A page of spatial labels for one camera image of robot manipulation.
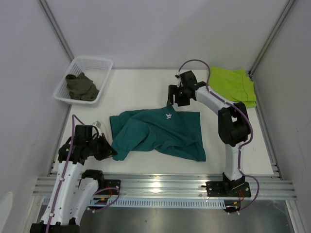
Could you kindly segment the teal green shorts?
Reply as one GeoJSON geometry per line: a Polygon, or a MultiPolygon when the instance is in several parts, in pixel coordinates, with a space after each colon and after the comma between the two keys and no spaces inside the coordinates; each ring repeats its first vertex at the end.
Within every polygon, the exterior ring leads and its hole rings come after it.
{"type": "Polygon", "coordinates": [[[206,161],[199,112],[176,111],[171,105],[125,111],[109,118],[115,161],[132,151],[160,153],[197,162],[206,161]]]}

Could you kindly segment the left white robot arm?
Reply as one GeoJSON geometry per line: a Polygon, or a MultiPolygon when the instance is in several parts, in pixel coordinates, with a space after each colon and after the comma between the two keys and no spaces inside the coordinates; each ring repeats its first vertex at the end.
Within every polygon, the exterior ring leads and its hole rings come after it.
{"type": "Polygon", "coordinates": [[[103,160],[116,152],[103,133],[91,137],[71,136],[59,149],[59,169],[48,206],[32,233],[78,233],[81,218],[94,195],[106,192],[120,197],[121,191],[111,186],[101,170],[82,171],[88,157],[103,160]]]}

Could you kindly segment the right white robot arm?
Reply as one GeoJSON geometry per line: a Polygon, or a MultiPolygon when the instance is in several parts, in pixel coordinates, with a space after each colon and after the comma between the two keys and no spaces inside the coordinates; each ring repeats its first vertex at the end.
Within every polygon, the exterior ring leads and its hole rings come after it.
{"type": "Polygon", "coordinates": [[[232,197],[246,186],[245,175],[241,171],[242,147],[250,143],[253,129],[247,110],[242,102],[232,103],[208,88],[205,82],[186,86],[169,85],[167,105],[190,105],[194,99],[218,117],[218,135],[225,144],[225,170],[223,180],[210,197],[232,197]]]}

